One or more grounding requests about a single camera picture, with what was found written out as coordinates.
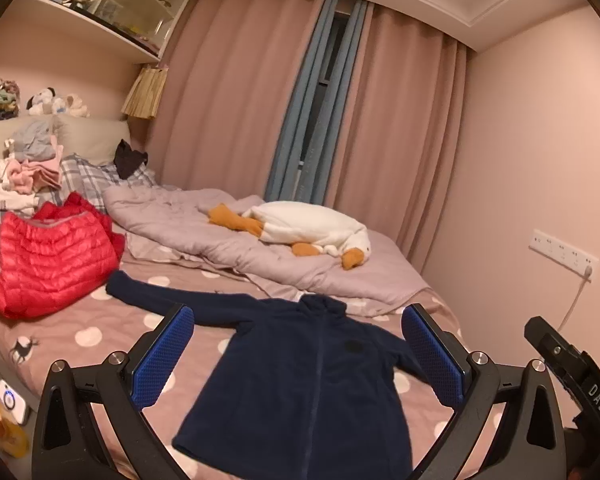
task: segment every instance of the wall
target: wall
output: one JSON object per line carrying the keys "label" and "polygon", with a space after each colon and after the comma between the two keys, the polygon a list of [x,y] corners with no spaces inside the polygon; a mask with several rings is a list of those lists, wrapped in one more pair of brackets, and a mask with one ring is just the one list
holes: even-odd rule
{"label": "wall", "polygon": [[83,44],[54,28],[4,16],[0,19],[0,77],[15,79],[22,106],[51,86],[60,96],[76,93],[91,116],[119,119],[138,67],[110,52]]}
{"label": "wall", "polygon": [[[534,228],[600,258],[600,20],[590,7],[470,61],[458,158],[424,270],[472,349],[526,364],[532,316],[557,326],[580,278],[529,250]],[[600,267],[563,331],[600,364]],[[574,405],[558,392],[564,418]]]}

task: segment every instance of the wall outlet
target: wall outlet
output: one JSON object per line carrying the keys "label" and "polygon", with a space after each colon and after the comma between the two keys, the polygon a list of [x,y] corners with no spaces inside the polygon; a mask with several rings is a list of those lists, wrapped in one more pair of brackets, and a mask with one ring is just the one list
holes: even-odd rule
{"label": "wall outlet", "polygon": [[600,264],[595,256],[558,240],[558,238],[549,236],[538,229],[534,230],[529,247],[540,254],[544,254],[547,258],[551,258],[554,262],[571,269],[580,276],[584,276],[587,266],[591,266],[593,272],[589,278],[590,280],[593,279]]}

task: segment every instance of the pink curtain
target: pink curtain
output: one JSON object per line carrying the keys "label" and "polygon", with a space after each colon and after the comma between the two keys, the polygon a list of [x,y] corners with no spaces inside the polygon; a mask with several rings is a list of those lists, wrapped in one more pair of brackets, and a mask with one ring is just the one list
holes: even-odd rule
{"label": "pink curtain", "polygon": [[162,184],[264,193],[323,1],[195,1],[146,143]]}
{"label": "pink curtain", "polygon": [[392,238],[422,270],[448,188],[467,48],[395,10],[367,10],[326,205]]}

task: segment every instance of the jacket zipper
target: jacket zipper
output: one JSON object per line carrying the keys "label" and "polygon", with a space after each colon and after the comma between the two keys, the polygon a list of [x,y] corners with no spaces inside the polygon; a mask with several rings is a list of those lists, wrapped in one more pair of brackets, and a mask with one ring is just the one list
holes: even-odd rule
{"label": "jacket zipper", "polygon": [[309,476],[309,462],[311,460],[311,453],[314,445],[314,430],[315,421],[318,415],[318,405],[320,404],[320,390],[322,387],[322,364],[324,361],[324,325],[326,318],[320,317],[320,325],[318,327],[318,351],[315,365],[315,386],[314,386],[314,398],[312,400],[311,413],[309,418],[309,431],[307,437],[307,446],[304,452],[304,464],[302,465],[302,474],[300,478],[307,480]]}

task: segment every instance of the plush toy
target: plush toy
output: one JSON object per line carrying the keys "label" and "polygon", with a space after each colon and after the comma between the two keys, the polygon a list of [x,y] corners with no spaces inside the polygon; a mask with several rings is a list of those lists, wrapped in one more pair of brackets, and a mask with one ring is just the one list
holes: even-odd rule
{"label": "plush toy", "polygon": [[83,104],[82,99],[76,94],[69,94],[65,99],[66,113],[73,117],[89,117],[91,115],[87,105]]}
{"label": "plush toy", "polygon": [[339,256],[345,270],[371,255],[366,226],[343,213],[303,202],[267,202],[242,216],[220,204],[208,212],[209,222],[247,231],[270,244],[291,245],[296,256]]}
{"label": "plush toy", "polygon": [[64,99],[56,97],[56,91],[49,86],[34,95],[27,102],[29,115],[57,115],[66,111]]}

